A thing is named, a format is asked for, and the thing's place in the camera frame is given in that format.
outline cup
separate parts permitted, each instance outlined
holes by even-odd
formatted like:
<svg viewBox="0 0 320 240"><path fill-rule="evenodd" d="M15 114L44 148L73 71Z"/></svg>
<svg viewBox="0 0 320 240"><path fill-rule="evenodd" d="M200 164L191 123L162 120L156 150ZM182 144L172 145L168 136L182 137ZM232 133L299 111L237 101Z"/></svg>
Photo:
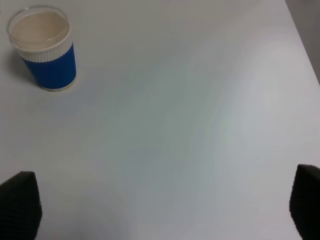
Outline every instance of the cup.
<svg viewBox="0 0 320 240"><path fill-rule="evenodd" d="M6 30L41 88L61 91L74 83L72 26L62 10L48 5L25 7L9 19Z"/></svg>

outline table surface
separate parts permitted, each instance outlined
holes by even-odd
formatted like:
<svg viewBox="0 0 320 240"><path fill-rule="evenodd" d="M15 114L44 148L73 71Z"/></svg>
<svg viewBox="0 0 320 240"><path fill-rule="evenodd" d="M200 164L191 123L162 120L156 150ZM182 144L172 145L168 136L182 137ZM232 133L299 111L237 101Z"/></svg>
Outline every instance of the table surface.
<svg viewBox="0 0 320 240"><path fill-rule="evenodd" d="M39 240L299 240L320 88L284 0L42 0L73 24L77 81L38 88L5 24L0 181L34 171Z"/></svg>

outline black object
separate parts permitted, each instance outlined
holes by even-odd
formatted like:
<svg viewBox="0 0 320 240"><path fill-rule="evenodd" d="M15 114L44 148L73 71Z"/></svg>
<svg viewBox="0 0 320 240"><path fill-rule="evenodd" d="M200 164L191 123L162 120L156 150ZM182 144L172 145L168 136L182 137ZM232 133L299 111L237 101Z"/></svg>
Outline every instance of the black object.
<svg viewBox="0 0 320 240"><path fill-rule="evenodd" d="M320 169L298 165L289 209L303 240L320 240Z"/></svg>
<svg viewBox="0 0 320 240"><path fill-rule="evenodd" d="M0 240L34 240L41 218L34 172L22 171L0 185Z"/></svg>

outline paper cup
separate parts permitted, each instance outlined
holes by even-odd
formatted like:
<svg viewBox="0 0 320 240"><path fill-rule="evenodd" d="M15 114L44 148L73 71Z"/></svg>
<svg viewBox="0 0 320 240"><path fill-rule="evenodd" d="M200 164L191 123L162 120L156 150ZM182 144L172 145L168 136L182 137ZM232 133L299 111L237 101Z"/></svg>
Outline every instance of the paper cup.
<svg viewBox="0 0 320 240"><path fill-rule="evenodd" d="M7 32L41 88L61 91L72 85L77 75L72 27L62 10L25 7L10 18Z"/></svg>

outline cup rim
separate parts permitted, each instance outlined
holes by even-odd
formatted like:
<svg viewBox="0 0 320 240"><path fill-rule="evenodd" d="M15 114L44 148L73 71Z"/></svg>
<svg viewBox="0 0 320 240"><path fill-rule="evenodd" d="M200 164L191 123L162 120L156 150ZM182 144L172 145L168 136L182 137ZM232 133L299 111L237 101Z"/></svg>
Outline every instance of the cup rim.
<svg viewBox="0 0 320 240"><path fill-rule="evenodd" d="M65 20L66 20L66 22L67 22L67 25L66 25L65 28L62 29L57 35L55 35L54 37L51 37L51 38L49 38L49 39L43 40L43 41L25 41L25 40L21 40L21 39L18 39L18 38L16 38L16 37L12 36L12 34L10 33L9 28L10 28L10 25L11 25L13 19L14 19L18 14L20 14L20 13L22 13L22 12L24 12L24 11L27 11L27 10L30 10L30 9L37 9L37 8L48 8L48 9L53 9L53 10L58 11L58 12L59 12L60 14L62 14L62 16L65 18ZM53 45L53 46L50 46L50 47L48 47L48 48L45 48L45 50L51 49L51 48L53 48L54 46L56 46L56 45L60 44L61 42L63 42L63 41L66 39L66 37L70 35L69 33L70 33L71 25L70 25L70 22L69 22L69 19L68 19L67 14L66 14L62 9L60 9L60 8L58 8L58 7L55 7L55 6L46 5L46 4L35 4L35 5L30 5L30 6L26 6L26 7L24 7L24 8L21 8L20 10L16 11L15 13L13 13L13 14L11 15L11 17L9 18L8 22L7 22L6 32L7 32L7 34L9 35L9 38L10 38L10 39L13 39L13 40L15 40L15 41L17 41L17 42L26 43L26 44L44 44L44 43L46 43L46 42L48 42L48 41L51 41L52 39L56 38L56 37L59 36L61 33L63 33L64 31L66 31L68 28L69 28L69 30L68 30L66 36L65 36L60 42L56 43L56 44ZM21 49L20 47L16 46L16 44L14 44L12 40L11 40L11 43L12 43L16 48ZM24 51L26 51L26 52L29 52L29 51L30 51L30 52L42 52L42 51L43 51L43 49L39 49L39 50L21 49L21 50L24 50Z"/></svg>

